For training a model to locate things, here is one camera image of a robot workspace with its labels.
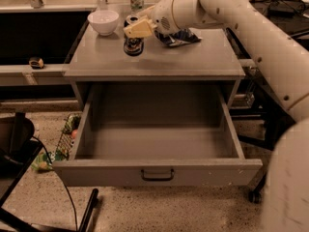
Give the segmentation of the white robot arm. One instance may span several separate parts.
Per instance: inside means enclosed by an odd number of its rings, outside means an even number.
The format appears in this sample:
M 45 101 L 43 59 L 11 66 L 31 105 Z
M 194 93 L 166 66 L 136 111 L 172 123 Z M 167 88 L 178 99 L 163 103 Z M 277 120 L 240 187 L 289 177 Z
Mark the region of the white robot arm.
M 295 120 L 269 162 L 259 232 L 309 232 L 309 53 L 248 0 L 161 0 L 124 29 L 130 38 L 218 23 L 234 31 Z

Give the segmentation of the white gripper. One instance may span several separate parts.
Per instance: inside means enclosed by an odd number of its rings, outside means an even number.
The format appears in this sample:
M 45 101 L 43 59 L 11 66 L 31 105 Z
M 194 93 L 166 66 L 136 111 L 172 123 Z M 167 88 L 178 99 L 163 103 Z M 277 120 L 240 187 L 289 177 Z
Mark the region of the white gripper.
M 205 13 L 199 0 L 161 0 L 139 12 L 140 17 L 129 15 L 124 33 L 128 38 L 147 38 L 155 30 L 174 34 L 201 24 Z

